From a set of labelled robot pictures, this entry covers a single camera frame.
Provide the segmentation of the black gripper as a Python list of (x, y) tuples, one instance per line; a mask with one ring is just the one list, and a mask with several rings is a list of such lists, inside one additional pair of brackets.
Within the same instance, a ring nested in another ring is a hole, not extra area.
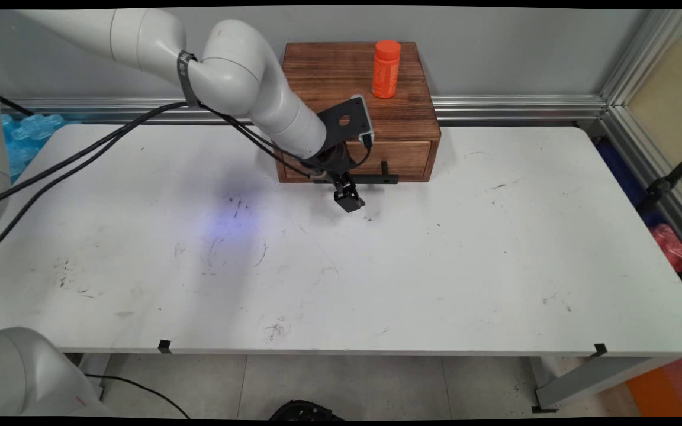
[(333, 182), (335, 189), (333, 199), (347, 213), (366, 206), (365, 201), (358, 194), (354, 176), (348, 171), (355, 164), (346, 142), (338, 143), (322, 153), (315, 154), (310, 159), (300, 161), (301, 167), (308, 170), (311, 180), (324, 180), (330, 169), (334, 170), (330, 173), (343, 173), (346, 170), (345, 180)]

